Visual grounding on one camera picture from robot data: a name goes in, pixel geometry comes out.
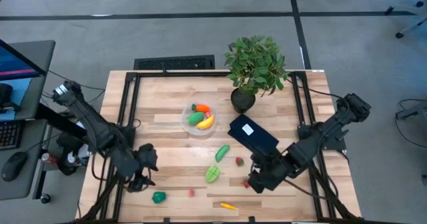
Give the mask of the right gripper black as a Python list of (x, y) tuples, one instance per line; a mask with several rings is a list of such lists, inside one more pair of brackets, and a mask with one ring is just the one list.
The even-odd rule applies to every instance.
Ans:
[(278, 151), (267, 155), (253, 153), (251, 160), (248, 184), (256, 193), (264, 189), (273, 191), (288, 176), (288, 167)]

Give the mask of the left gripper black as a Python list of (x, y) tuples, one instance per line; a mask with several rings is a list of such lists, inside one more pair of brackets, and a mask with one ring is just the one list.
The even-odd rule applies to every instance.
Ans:
[[(144, 168), (148, 168), (148, 171), (158, 171), (157, 151), (151, 143), (140, 146), (139, 149), (134, 152), (134, 157), (139, 163), (137, 171), (135, 172), (135, 177), (142, 177)], [(129, 182), (127, 191), (130, 193), (140, 192), (143, 187), (149, 186), (155, 186), (155, 183), (150, 178), (135, 178)]]

